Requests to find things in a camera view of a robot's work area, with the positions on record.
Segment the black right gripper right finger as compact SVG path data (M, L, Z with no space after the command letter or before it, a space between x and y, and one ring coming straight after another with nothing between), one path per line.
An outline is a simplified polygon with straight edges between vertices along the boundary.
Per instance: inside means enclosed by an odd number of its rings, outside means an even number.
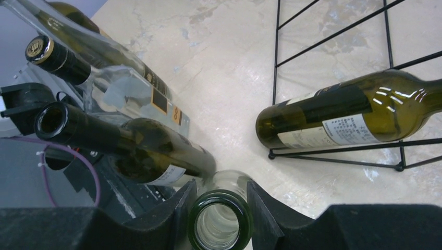
M338 204L313 219L247 186L254 249L441 249L441 208L423 204Z

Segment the olive green wine bottle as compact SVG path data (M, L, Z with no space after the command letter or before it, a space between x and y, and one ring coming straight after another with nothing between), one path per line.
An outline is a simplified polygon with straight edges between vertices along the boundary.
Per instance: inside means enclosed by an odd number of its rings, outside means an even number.
M387 69L262 110L255 123L269 149L326 148L405 139L441 112L441 80Z

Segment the clear champagne bottle black label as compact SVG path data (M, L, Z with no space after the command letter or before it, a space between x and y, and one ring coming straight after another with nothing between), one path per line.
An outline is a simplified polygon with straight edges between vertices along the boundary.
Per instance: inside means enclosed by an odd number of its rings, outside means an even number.
M239 170L221 170L206 180L189 212L187 236L193 249L244 249L253 233L247 202L252 178Z

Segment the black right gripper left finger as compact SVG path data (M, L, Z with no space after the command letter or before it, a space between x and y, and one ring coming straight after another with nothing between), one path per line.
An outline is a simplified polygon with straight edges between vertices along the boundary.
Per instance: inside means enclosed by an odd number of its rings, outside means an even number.
M197 184L118 223L99 208L1 209L1 249L192 249L187 234Z

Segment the dark green wine bottle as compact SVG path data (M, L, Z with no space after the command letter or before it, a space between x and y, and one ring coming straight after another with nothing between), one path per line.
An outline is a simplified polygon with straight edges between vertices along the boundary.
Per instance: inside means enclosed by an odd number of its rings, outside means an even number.
M116 125L75 106L53 102L39 112L34 129L44 141L106 155L118 175L138 184L182 186L216 171L209 151L153 119Z

